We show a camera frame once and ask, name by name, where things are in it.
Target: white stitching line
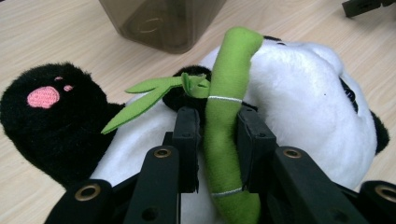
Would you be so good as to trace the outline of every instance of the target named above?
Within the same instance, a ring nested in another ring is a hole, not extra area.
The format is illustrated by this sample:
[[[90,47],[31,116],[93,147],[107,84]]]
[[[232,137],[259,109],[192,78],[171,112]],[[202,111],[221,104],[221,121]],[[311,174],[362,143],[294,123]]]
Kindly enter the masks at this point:
[[[233,101],[242,104],[242,100],[232,98],[232,97],[225,97],[225,96],[209,96],[208,99],[215,99],[215,100],[226,100],[226,101]]]
[[[220,198],[220,197],[229,196],[229,195],[239,193],[239,192],[242,192],[242,188],[232,189],[232,190],[221,192],[221,193],[212,193],[212,197]]]

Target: white plush fur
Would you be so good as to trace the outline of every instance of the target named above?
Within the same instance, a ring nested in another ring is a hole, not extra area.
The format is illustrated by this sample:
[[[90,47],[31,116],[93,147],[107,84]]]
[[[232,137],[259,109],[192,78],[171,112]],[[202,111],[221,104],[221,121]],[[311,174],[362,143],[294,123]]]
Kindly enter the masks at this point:
[[[283,43],[286,46],[265,40],[253,56],[244,101],[259,108],[279,145],[305,150],[332,181],[353,189],[369,169],[376,148],[373,118],[361,89],[331,49]],[[212,68],[218,51],[209,53],[201,65]],[[339,78],[355,92],[358,114]],[[116,185],[138,173],[146,152],[162,143],[175,119],[176,113],[159,102],[120,127],[92,178]],[[204,168],[200,159],[199,194],[182,195],[182,223],[221,222],[210,201]]]

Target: wood grain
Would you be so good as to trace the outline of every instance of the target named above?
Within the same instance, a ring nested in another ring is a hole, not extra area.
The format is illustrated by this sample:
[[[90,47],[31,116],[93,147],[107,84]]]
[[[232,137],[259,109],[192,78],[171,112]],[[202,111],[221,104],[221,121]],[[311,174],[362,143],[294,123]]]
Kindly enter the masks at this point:
[[[92,73],[109,102],[124,103],[131,95],[123,90],[198,63],[236,25],[288,41],[318,42],[340,54],[389,128],[392,140],[365,180],[395,184],[396,6],[348,19],[341,4],[228,0],[192,50],[172,55],[119,36],[98,1],[7,0],[0,2],[0,91],[24,70],[69,61]],[[42,223],[64,190],[26,161],[3,133],[0,148],[0,223]]]

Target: panda plush toy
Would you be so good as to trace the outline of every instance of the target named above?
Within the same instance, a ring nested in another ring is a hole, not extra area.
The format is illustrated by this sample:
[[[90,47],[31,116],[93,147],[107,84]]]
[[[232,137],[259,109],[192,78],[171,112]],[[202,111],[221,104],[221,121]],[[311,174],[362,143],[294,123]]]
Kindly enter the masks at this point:
[[[175,76],[205,74],[210,81],[219,49]],[[243,104],[257,109],[277,143],[305,150],[333,182],[356,188],[389,135],[336,53],[315,43],[265,36],[248,74]],[[207,99],[177,87],[139,117],[101,134],[116,114],[145,95],[126,105],[110,104],[89,73],[71,63],[46,64],[24,72],[6,89],[0,119],[17,150],[64,187],[87,178],[115,186],[140,172],[146,153],[173,131],[182,106],[196,108],[205,126]],[[181,223],[238,223],[217,211],[202,153],[198,158],[200,190],[182,194]]]

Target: green fabric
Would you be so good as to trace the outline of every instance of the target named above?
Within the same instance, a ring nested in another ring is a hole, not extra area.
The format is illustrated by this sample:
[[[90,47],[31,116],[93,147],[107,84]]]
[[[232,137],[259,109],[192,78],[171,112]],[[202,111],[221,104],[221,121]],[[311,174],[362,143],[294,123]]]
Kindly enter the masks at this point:
[[[260,199],[242,188],[233,134],[241,103],[214,99],[242,100],[248,88],[250,59],[262,45],[262,36],[244,28],[229,30],[216,59],[205,109],[205,163],[215,203],[228,223],[257,223]],[[234,194],[224,192],[236,190]]]
[[[102,130],[110,133],[122,124],[139,117],[154,106],[163,96],[174,87],[183,86],[186,92],[194,94],[196,98],[207,98],[210,83],[205,76],[159,77],[143,81],[126,90],[128,93],[148,92],[132,104],[125,106]]]

